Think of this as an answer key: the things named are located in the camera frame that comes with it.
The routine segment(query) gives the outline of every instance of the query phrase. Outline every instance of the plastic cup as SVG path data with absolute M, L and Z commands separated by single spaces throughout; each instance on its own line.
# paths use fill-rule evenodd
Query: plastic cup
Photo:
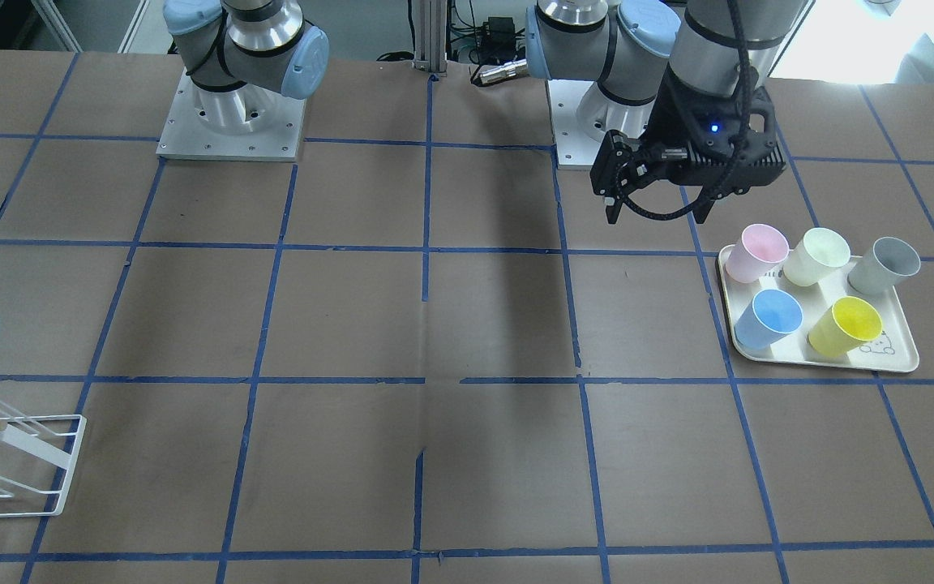
M 802 326 L 802 307 L 794 296 L 768 288 L 756 294 L 734 325 L 734 338 L 753 349 L 764 349 Z
M 920 271 L 920 258 L 909 243 L 882 237 L 849 272 L 849 285 L 866 295 L 885 292 Z
M 726 270 L 734 280 L 752 284 L 760 276 L 774 269 L 788 258 L 788 238 L 770 225 L 755 223 L 741 232 L 730 258 L 726 259 Z
M 881 315 L 867 300 L 840 298 L 809 330 L 809 344 L 825 356 L 842 356 L 881 336 Z
M 788 256 L 783 272 L 795 286 L 812 286 L 848 264 L 851 257 L 844 237 L 830 229 L 812 228 Z

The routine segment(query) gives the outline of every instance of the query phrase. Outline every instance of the tray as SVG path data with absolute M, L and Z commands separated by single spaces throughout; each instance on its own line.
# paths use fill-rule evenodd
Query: tray
M 766 273 L 752 284 L 741 284 L 734 280 L 723 266 L 730 258 L 733 245 L 727 245 L 719 252 L 716 271 L 719 272 L 719 288 L 722 290 L 723 306 L 726 307 L 726 320 L 730 322 L 730 339 L 737 351 L 752 361 L 771 363 L 796 363 L 796 365 L 814 365 L 819 367 L 840 367 L 844 369 L 867 369 L 871 371 L 890 371 L 909 373 L 918 369 L 920 355 L 915 339 L 910 333 L 910 325 L 903 314 L 900 297 L 896 288 L 889 288 L 885 294 L 867 296 L 856 292 L 849 286 L 849 271 L 859 261 L 859 255 L 853 255 L 849 263 L 835 270 L 824 280 L 809 287 L 795 286 L 783 276 L 781 267 Z M 776 341 L 767 348 L 753 349 L 737 342 L 734 337 L 734 325 L 743 311 L 752 302 L 752 297 L 760 290 L 776 288 L 795 296 L 802 307 L 802 326 L 793 335 Z M 863 347 L 857 347 L 848 354 L 837 358 L 828 358 L 809 346 L 807 335 L 816 321 L 827 312 L 828 307 L 842 296 L 857 296 L 867 300 L 881 314 L 883 332 L 877 340 Z

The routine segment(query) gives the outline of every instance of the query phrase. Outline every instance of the white wire rack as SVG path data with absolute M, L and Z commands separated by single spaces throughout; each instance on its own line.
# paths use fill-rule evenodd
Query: white wire rack
M 78 452 L 85 433 L 82 415 L 28 415 L 0 399 L 0 444 L 22 451 L 40 462 L 62 470 L 59 487 L 38 488 L 30 479 L 15 480 L 0 474 L 0 517 L 39 517 L 63 513 L 67 492 L 74 478 Z M 67 432 L 49 428 L 67 426 Z M 52 444 L 62 443 L 63 447 Z M 5 502 L 21 505 L 5 505 Z

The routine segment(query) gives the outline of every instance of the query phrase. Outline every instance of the black object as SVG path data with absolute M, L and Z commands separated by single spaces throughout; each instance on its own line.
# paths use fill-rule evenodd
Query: black object
M 482 37 L 478 47 L 479 64 L 504 64 L 512 62 L 518 54 L 518 40 L 514 19 L 508 16 L 491 16 L 482 25 Z
M 744 195 L 766 186 L 786 169 L 776 144 L 776 115 L 766 89 L 755 88 L 759 71 L 748 59 L 748 42 L 737 0 L 729 0 L 730 19 L 738 38 L 739 74 L 734 95 L 716 97 L 690 89 L 671 67 L 665 70 L 644 134 L 637 140 L 609 130 L 589 171 L 593 194 L 604 196 L 607 222 L 618 222 L 625 204 L 655 221 L 694 214 L 704 223 L 716 200 Z M 749 122 L 759 116 L 762 128 Z M 630 199 L 630 193 L 668 178 L 684 186 L 700 186 L 690 204 L 671 213 L 655 213 Z

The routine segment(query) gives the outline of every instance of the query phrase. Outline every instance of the metal connector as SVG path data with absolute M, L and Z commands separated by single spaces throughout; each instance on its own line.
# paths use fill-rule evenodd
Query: metal connector
M 493 67 L 489 71 L 482 71 L 481 85 L 494 85 L 500 81 L 507 81 L 516 77 L 524 77 L 529 74 L 529 62 L 526 59 L 516 60 L 501 64 L 499 67 Z

